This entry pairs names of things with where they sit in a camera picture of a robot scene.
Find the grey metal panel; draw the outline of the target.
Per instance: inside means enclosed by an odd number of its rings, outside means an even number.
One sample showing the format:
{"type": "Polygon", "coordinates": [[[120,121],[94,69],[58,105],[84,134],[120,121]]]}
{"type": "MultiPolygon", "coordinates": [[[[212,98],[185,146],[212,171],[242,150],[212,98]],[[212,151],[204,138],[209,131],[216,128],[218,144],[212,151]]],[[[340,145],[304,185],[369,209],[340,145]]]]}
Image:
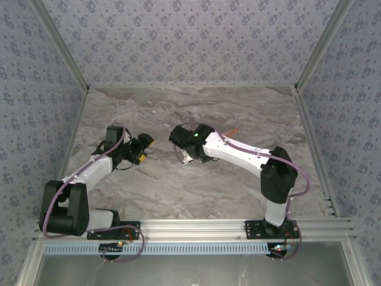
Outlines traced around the grey metal panel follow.
{"type": "Polygon", "coordinates": [[[34,286],[354,286],[342,263],[300,256],[141,256],[105,263],[98,256],[45,256],[34,286]]]}

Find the aluminium table side rail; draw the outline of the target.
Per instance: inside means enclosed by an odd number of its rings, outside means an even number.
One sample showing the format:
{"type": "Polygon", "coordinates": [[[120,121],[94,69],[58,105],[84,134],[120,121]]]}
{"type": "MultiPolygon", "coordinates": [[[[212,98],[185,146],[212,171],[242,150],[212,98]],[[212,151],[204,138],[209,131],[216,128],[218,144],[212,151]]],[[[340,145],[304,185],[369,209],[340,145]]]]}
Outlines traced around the aluminium table side rail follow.
{"type": "Polygon", "coordinates": [[[54,208],[55,200],[54,197],[56,195],[56,191],[63,185],[62,179],[65,177],[66,172],[68,170],[68,166],[70,164],[71,156],[73,155],[74,150],[74,143],[77,138],[79,125],[83,116],[83,112],[85,109],[86,100],[88,97],[89,91],[86,91],[83,95],[83,98],[81,99],[80,105],[79,105],[79,111],[76,116],[76,119],[74,121],[73,130],[70,135],[70,139],[67,145],[66,154],[64,156],[63,164],[60,168],[60,171],[58,173],[58,179],[57,180],[50,180],[46,186],[44,187],[44,193],[43,193],[43,199],[42,199],[42,205],[41,205],[41,211],[40,211],[40,222],[43,222],[45,220],[45,216],[51,207],[51,211],[54,208]]]}
{"type": "Polygon", "coordinates": [[[307,137],[308,147],[312,156],[314,167],[316,170],[321,189],[323,191],[324,197],[330,202],[331,210],[327,211],[329,216],[340,217],[340,211],[336,201],[335,194],[333,192],[332,184],[328,176],[324,160],[317,142],[316,135],[314,133],[313,125],[310,120],[307,107],[305,105],[303,96],[298,92],[294,91],[293,95],[295,97],[296,107],[301,119],[302,126],[304,128],[305,135],[307,137]]]}

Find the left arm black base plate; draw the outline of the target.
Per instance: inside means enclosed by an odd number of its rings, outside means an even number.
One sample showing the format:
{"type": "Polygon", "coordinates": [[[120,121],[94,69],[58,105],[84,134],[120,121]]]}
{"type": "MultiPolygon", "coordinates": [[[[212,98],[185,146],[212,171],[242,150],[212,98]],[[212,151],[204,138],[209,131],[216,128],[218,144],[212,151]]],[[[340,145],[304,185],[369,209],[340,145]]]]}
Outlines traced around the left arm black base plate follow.
{"type": "Polygon", "coordinates": [[[138,240],[139,232],[132,228],[127,228],[126,225],[132,225],[136,228],[140,229],[140,221],[121,221],[121,226],[124,228],[116,229],[112,231],[105,232],[88,232],[87,239],[88,240],[119,240],[119,241],[130,241],[130,240],[138,240]]]}

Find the aluminium mounting rail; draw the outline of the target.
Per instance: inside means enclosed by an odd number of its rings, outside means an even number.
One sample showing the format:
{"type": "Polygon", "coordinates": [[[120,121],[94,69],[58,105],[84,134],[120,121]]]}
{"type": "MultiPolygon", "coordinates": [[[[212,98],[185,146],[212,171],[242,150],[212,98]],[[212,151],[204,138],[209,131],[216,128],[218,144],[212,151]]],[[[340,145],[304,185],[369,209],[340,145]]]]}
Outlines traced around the aluminium mounting rail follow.
{"type": "MultiPolygon", "coordinates": [[[[290,240],[297,242],[295,231],[299,229],[303,241],[346,241],[356,240],[358,235],[351,219],[345,217],[321,217],[294,219],[290,240]]],[[[259,223],[247,219],[147,219],[142,220],[140,229],[149,243],[179,242],[275,242],[255,231],[263,230],[259,223]]]]}

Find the black adapter bracket with LED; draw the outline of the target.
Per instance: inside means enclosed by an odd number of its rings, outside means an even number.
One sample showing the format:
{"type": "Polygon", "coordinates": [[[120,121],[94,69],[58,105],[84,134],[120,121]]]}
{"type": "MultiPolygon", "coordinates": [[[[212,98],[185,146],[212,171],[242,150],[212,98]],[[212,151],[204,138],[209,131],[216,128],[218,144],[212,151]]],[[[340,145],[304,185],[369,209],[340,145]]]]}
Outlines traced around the black adapter bracket with LED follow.
{"type": "Polygon", "coordinates": [[[98,252],[105,260],[115,260],[120,257],[123,250],[123,242],[100,244],[98,252]]]}
{"type": "Polygon", "coordinates": [[[274,259],[283,259],[291,248],[287,243],[268,243],[267,246],[270,252],[267,256],[274,259]]]}

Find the aluminium frame post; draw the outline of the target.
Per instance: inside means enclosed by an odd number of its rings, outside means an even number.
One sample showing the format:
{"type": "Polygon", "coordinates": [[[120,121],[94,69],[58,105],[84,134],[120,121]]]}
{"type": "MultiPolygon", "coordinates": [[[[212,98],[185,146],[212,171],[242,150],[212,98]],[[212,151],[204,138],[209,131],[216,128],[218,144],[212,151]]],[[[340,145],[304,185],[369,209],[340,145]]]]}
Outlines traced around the aluminium frame post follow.
{"type": "Polygon", "coordinates": [[[317,43],[314,45],[311,55],[300,73],[298,80],[295,82],[295,90],[297,93],[300,94],[306,87],[353,3],[354,0],[338,0],[327,23],[324,25],[324,29],[319,36],[317,43]]]}
{"type": "Polygon", "coordinates": [[[82,75],[82,72],[79,69],[79,66],[75,62],[68,46],[64,42],[63,37],[61,36],[58,28],[55,25],[53,18],[51,17],[49,11],[47,10],[45,4],[42,0],[28,0],[34,12],[36,13],[38,19],[41,22],[41,25],[46,30],[50,40],[54,44],[57,52],[63,59],[66,67],[71,73],[74,81],[77,83],[79,88],[83,92],[88,91],[88,85],[85,81],[85,78],[82,75]]]}

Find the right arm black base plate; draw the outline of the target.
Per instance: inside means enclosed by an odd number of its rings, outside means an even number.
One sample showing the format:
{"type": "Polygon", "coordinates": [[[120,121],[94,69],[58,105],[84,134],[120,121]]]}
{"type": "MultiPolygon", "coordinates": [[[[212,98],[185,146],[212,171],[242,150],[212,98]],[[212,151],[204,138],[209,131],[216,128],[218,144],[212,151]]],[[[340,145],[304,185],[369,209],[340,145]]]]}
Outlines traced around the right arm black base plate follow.
{"type": "Polygon", "coordinates": [[[300,238],[298,227],[287,219],[280,226],[274,226],[265,220],[246,220],[244,230],[248,240],[300,238]]]}

